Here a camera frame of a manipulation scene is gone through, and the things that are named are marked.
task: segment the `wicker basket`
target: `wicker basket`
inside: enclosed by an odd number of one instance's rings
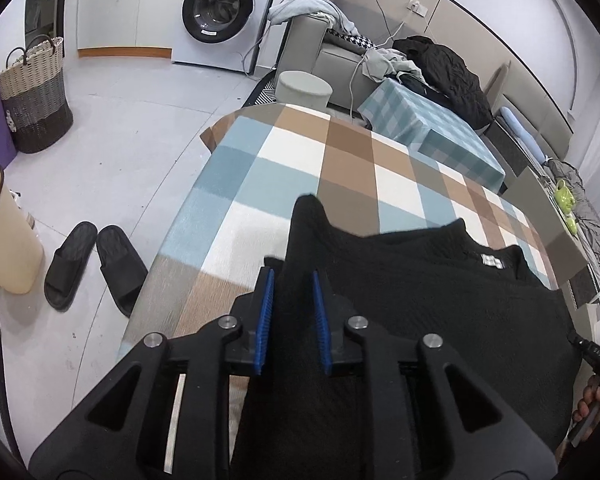
[[[30,47],[39,38],[46,41]],[[16,62],[0,72],[0,97],[13,143],[24,153],[35,153],[64,136],[74,123],[64,94],[62,38],[38,36]]]

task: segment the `laundry basket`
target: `laundry basket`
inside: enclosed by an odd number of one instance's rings
[[[31,45],[44,38],[40,44]],[[64,93],[63,38],[38,36],[27,48],[14,48],[7,68],[0,72],[0,97],[12,131],[13,143],[24,153],[35,153],[64,136],[74,115]],[[9,66],[11,54],[20,56]]]
[[[0,167],[0,286],[13,294],[29,292],[42,256],[42,244],[4,186]]]

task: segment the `person's hand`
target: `person's hand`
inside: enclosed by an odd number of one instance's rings
[[[571,419],[578,423],[584,418],[587,418],[589,415],[589,405],[597,400],[600,403],[600,377],[597,375],[593,375],[587,381],[587,387],[582,392],[582,398],[578,402],[578,408],[571,415]],[[593,421],[593,424],[589,427],[589,429],[585,432],[582,440],[587,440],[589,435],[593,432],[598,422],[600,421],[600,411],[596,415],[596,419]]]

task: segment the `washing machine door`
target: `washing machine door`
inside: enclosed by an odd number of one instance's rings
[[[184,0],[182,21],[196,40],[221,43],[234,37],[253,12],[253,0]]]

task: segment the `plaid tablecloth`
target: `plaid tablecloth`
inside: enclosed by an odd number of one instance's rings
[[[178,337],[229,312],[251,292],[264,256],[284,258],[298,196],[314,193],[331,223],[359,235],[464,218],[479,243],[519,245],[557,288],[524,214],[455,170],[378,134],[293,105],[243,108],[208,128],[213,152],[155,257],[120,347],[148,332]],[[231,378],[231,449],[245,378]]]
[[[453,168],[497,192],[504,170],[466,122],[455,113],[392,79],[382,84],[358,111],[373,130]]]

